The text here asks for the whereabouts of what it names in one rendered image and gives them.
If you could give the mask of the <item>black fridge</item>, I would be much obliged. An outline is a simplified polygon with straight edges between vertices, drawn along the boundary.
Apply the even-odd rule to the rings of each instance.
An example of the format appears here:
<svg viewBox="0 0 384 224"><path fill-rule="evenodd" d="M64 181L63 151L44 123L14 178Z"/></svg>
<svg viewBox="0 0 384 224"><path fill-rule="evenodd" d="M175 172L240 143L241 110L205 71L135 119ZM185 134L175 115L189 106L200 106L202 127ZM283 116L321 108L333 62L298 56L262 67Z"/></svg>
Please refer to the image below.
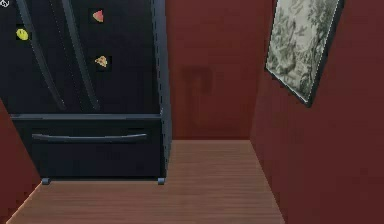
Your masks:
<svg viewBox="0 0 384 224"><path fill-rule="evenodd" d="M172 141L166 0L71 0L97 100L85 90L61 0L26 0L29 31L16 0L0 6L0 101L43 184L56 180L155 180L167 177ZM104 21L92 14L102 10ZM24 29L29 38L20 40ZM54 101L30 39L38 36L66 109ZM104 68L95 59L105 56ZM122 136L135 142L46 142L32 134Z"/></svg>

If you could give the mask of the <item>black framed landscape picture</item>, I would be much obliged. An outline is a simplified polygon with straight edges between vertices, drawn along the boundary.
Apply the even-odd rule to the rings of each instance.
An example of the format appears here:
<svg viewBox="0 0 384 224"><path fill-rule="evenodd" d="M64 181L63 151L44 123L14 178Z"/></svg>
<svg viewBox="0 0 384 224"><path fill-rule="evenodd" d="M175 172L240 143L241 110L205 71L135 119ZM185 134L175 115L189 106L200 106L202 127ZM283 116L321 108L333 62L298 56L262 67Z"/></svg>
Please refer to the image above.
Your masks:
<svg viewBox="0 0 384 224"><path fill-rule="evenodd" d="M265 70L311 107L344 0L276 0Z"/></svg>

